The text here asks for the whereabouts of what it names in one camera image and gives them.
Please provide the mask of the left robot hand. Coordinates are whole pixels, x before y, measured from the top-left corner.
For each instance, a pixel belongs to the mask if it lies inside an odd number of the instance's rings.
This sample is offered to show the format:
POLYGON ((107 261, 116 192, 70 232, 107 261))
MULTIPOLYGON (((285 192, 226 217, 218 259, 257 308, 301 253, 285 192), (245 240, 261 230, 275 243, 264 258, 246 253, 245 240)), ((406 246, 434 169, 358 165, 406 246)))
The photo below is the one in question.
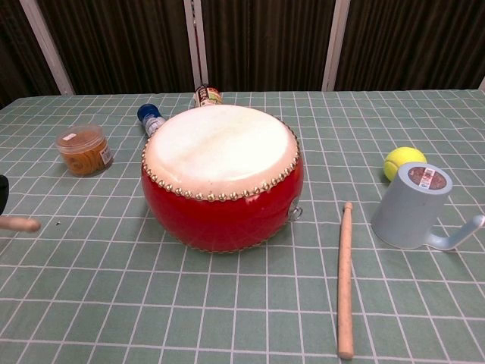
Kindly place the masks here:
POLYGON ((3 214, 9 196, 9 181, 6 176, 0 174, 0 215, 3 214))

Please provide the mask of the wooden drumstick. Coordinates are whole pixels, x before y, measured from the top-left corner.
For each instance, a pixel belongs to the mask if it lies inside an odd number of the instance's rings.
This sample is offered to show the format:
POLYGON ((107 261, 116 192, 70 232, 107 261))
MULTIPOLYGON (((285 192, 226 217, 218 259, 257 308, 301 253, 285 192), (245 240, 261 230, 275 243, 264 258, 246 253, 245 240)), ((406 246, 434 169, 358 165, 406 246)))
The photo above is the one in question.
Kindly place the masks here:
POLYGON ((352 204, 346 202, 339 240, 339 272, 338 272, 338 355, 341 359, 351 359, 354 356, 352 330, 352 204))
POLYGON ((0 229, 3 230, 33 233, 40 227, 41 224, 36 219, 0 216, 0 229))

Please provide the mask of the red drum with white skin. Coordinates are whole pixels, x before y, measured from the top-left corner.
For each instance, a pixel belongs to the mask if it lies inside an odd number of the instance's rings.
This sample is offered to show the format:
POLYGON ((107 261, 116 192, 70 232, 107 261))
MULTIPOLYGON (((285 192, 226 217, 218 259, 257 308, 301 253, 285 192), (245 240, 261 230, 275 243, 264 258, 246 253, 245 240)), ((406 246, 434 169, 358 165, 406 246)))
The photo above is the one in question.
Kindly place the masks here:
POLYGON ((187 246, 233 252, 302 214, 304 167, 290 126, 239 105, 192 108, 146 141, 141 182, 160 225, 187 246))

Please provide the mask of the green grid cutting mat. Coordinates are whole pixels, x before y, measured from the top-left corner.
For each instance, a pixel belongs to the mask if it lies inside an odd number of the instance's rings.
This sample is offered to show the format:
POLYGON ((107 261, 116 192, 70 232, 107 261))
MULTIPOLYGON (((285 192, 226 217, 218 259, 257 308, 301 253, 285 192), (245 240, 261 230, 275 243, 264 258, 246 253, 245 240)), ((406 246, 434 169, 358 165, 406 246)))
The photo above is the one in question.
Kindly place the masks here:
POLYGON ((420 149, 453 189, 433 229, 485 214, 485 92, 226 93, 284 120, 305 156, 302 215, 268 242, 229 254, 178 243, 143 197, 145 132, 192 96, 18 99, 0 109, 5 211, 41 221, 0 231, 0 364, 331 364, 340 218, 352 211, 354 358, 346 364, 485 364, 485 228, 457 249, 392 248, 371 216, 382 163, 420 149), (99 125, 113 155, 71 174, 55 141, 99 125))

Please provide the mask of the clear jar of rubber bands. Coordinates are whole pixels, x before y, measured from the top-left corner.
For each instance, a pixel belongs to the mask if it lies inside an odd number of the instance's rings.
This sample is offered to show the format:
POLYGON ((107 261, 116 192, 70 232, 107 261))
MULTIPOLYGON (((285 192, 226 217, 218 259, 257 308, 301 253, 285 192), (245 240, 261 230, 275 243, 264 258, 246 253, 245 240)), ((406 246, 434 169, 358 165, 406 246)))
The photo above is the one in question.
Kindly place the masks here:
POLYGON ((67 128, 57 136, 55 145, 68 171, 76 176, 97 174, 114 160, 105 133, 96 124, 67 128))

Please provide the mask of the dark corrugated partition panel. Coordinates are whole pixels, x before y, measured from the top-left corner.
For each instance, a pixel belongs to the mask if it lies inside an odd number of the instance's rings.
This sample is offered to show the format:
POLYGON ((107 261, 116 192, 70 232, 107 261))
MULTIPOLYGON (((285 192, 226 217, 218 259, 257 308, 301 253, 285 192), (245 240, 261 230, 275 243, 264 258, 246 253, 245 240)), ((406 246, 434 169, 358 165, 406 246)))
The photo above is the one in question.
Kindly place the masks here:
POLYGON ((208 81, 223 92, 321 90, 336 0, 201 0, 208 81))
POLYGON ((334 89, 477 89, 485 0, 350 0, 334 89))
POLYGON ((37 0, 77 95, 194 89, 183 0, 37 0))
POLYGON ((59 89, 19 0, 0 0, 0 109, 59 89))

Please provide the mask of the bottle with blue cap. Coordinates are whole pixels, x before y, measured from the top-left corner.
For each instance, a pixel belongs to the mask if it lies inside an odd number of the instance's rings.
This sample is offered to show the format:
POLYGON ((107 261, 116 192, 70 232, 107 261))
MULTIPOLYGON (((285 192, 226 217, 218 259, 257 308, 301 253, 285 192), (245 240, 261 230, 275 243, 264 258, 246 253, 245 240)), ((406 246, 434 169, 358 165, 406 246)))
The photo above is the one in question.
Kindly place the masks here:
POLYGON ((145 128, 148 137, 150 137, 166 121, 162 117, 158 107, 151 103, 141 105, 138 109, 137 117, 141 125, 145 128))

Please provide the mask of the yellow tennis ball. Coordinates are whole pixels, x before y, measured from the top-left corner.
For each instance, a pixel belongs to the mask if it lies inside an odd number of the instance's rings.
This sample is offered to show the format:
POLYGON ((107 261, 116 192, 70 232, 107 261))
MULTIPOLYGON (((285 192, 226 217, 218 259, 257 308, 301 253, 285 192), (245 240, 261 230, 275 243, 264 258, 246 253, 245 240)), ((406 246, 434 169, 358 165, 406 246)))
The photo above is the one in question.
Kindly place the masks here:
POLYGON ((383 162, 383 172, 389 182, 392 182, 399 168, 409 162, 427 163, 425 155, 416 148, 401 146, 390 152, 383 162))

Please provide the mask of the light blue plastic mug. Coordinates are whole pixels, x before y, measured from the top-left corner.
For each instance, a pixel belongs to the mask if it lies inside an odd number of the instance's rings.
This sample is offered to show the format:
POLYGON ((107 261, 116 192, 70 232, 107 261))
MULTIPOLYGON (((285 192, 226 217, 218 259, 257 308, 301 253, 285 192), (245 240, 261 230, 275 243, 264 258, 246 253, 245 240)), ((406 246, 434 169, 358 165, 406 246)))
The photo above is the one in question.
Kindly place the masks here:
POLYGON ((448 237, 432 234, 452 188, 451 177, 441 168, 423 162, 405 163, 371 219, 372 230, 382 241, 400 249, 456 248, 485 226, 485 215, 474 216, 448 237))

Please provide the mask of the white partition frame post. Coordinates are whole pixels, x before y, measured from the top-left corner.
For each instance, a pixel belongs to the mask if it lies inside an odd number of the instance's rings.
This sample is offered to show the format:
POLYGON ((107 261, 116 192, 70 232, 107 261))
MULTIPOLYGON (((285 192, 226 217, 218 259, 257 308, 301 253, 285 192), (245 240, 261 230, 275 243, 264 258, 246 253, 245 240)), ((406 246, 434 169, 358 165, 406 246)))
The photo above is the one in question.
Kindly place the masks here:
POLYGON ((208 83, 202 0, 183 0, 194 87, 208 83))
POLYGON ((334 91, 351 0, 336 0, 321 90, 334 91))
POLYGON ((37 0, 19 1, 60 94, 74 95, 74 88, 37 0))

